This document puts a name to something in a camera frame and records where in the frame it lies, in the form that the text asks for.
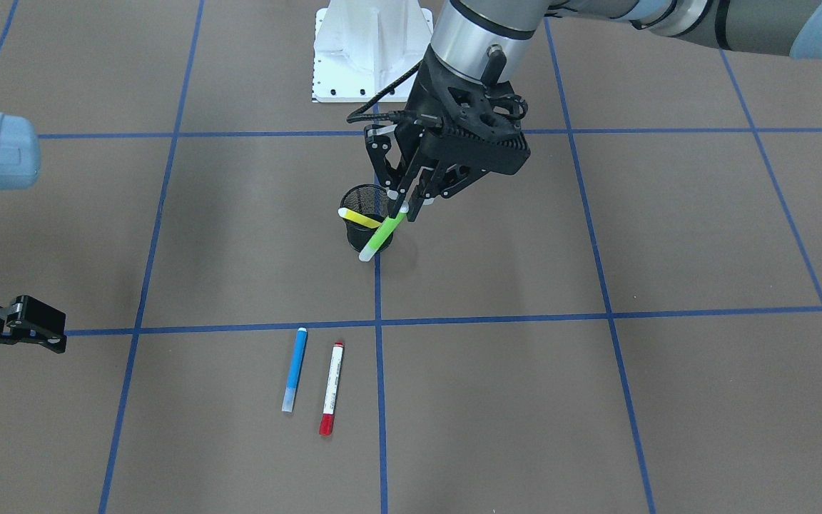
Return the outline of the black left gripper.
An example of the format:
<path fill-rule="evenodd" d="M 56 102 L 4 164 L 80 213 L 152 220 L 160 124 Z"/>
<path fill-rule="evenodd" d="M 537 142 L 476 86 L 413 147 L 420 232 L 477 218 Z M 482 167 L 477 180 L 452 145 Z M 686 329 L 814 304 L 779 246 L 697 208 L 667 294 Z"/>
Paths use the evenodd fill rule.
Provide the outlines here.
<path fill-rule="evenodd" d="M 365 147 L 386 188 L 389 218 L 414 222 L 427 202 L 450 198 L 487 173 L 511 176 L 529 158 L 528 104 L 489 61 L 475 81 L 420 61 L 365 102 Z"/>

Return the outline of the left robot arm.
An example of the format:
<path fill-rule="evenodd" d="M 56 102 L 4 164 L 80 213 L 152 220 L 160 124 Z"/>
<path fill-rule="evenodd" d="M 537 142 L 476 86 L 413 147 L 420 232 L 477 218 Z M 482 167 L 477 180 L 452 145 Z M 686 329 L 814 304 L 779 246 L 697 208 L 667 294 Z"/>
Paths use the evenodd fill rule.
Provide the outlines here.
<path fill-rule="evenodd" d="M 513 88 L 519 62 L 551 21 L 587 31 L 657 39 L 744 54 L 822 59 L 822 1 L 447 1 L 421 58 L 378 92 L 411 81 L 405 104 L 365 123 L 366 146 L 385 218 L 414 221 L 489 173 L 512 176 L 531 155 L 522 123 L 529 104 Z"/>

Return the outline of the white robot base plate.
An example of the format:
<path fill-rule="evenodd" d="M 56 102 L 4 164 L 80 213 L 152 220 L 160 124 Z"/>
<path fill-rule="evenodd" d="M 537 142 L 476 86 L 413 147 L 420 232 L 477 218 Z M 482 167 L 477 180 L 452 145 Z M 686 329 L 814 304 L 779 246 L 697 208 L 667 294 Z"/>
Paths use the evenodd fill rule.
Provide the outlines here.
<path fill-rule="evenodd" d="M 311 98 L 371 100 L 421 61 L 434 20 L 417 1 L 330 1 L 315 13 Z"/>

